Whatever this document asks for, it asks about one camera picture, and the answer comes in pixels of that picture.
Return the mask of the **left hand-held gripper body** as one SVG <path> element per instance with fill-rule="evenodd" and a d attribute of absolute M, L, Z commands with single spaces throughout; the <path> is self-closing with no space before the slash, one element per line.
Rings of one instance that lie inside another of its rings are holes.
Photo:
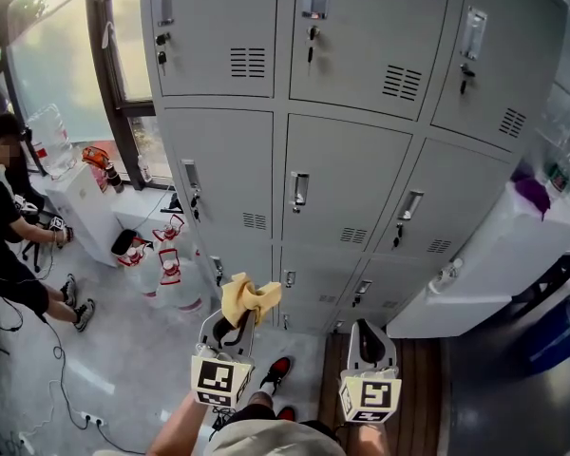
<path fill-rule="evenodd" d="M 251 357 L 198 343 L 191 358 L 191 390 L 200 404 L 235 409 L 254 369 Z"/>

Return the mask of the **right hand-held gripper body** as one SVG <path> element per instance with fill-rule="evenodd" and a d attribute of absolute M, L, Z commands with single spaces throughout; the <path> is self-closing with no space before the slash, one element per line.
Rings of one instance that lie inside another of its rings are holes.
<path fill-rule="evenodd" d="M 343 370 L 338 394 L 344 420 L 353 424 L 384 424 L 398 410 L 401 389 L 396 368 Z"/>

